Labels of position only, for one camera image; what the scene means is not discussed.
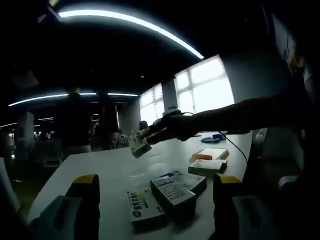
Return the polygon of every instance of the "cable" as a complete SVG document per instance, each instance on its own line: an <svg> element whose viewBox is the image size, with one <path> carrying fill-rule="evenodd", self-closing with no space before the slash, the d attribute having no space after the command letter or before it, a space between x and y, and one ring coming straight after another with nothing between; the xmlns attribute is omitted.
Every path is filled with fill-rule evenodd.
<svg viewBox="0 0 320 240"><path fill-rule="evenodd" d="M188 111L182 113L182 115L184 115L184 114L194 115L194 113L188 112ZM217 131L217 132L220 133L222 136L224 136L225 139L227 139L233 146L235 146L235 147L240 151L240 153L242 153L242 155L243 155L243 157L244 157L244 159L245 159L245 161L246 161L246 164L248 164L248 159L247 159L246 155L244 154L244 152L241 151L241 149L240 149L237 145L235 145L224 133L222 133L222 132L220 132L220 131Z"/></svg>
<svg viewBox="0 0 320 240"><path fill-rule="evenodd" d="M225 134L223 134L220 131L218 131L218 133L220 133L222 136L224 136L230 143L232 143L233 146L235 146L240 151L240 153L242 153L242 155L244 156L244 159L246 161L246 164L248 164L248 159L247 159L246 155L244 154L244 152L241 151L241 149L237 145L235 145L229 138L227 138L227 136Z"/></svg>

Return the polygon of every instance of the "bright window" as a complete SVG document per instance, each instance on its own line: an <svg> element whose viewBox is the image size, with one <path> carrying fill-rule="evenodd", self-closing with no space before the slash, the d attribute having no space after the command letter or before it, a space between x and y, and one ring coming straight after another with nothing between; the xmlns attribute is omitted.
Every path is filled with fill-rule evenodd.
<svg viewBox="0 0 320 240"><path fill-rule="evenodd" d="M230 82L219 56L178 73L174 84L182 112L195 114L234 103Z"/></svg>
<svg viewBox="0 0 320 240"><path fill-rule="evenodd" d="M162 118L165 111L164 97L161 83L141 95L140 98L140 118L152 125L154 121Z"/></svg>

